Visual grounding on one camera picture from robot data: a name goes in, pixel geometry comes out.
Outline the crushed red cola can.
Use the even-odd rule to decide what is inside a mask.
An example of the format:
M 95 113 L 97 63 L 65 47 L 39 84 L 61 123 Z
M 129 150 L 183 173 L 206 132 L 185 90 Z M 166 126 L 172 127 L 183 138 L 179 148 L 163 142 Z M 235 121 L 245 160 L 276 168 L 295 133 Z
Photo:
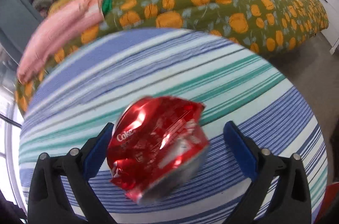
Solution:
M 199 126 L 204 104 L 145 96 L 118 119 L 107 148 L 111 182 L 139 205 L 156 203 L 188 182 L 206 160 Z

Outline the folded pink blanket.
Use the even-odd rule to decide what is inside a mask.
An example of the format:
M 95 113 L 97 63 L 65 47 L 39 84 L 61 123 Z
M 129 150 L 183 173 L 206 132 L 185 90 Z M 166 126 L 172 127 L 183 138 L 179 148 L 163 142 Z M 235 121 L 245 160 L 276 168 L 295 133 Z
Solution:
M 17 78 L 26 83 L 70 40 L 104 19 L 103 0 L 71 0 L 45 18 L 31 36 L 19 62 Z

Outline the grey blue curtain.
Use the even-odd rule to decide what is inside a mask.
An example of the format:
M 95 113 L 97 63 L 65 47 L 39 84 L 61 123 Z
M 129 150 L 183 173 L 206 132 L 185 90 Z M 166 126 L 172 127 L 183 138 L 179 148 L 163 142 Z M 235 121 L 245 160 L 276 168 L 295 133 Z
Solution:
M 31 35 L 43 18 L 32 0 L 1 0 L 1 46 L 19 63 Z

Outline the dark green wrapper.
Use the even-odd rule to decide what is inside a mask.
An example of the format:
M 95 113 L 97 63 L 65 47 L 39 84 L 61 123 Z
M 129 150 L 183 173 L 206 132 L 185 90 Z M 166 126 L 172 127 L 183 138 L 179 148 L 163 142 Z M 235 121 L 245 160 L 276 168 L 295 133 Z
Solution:
M 104 16 L 106 16 L 112 8 L 112 0 L 102 0 L 102 13 Z

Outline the orange floral bed quilt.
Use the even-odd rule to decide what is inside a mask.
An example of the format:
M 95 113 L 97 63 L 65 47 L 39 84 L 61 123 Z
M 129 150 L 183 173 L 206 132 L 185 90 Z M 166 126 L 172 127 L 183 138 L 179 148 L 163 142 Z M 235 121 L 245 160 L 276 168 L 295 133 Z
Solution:
M 71 0 L 52 4 L 48 16 Z M 15 101 L 25 114 L 35 92 L 65 58 L 111 34 L 137 29 L 190 29 L 222 36 L 261 56 L 293 50 L 329 26 L 320 0 L 112 0 L 103 21 L 49 56 L 26 83 L 17 82 Z

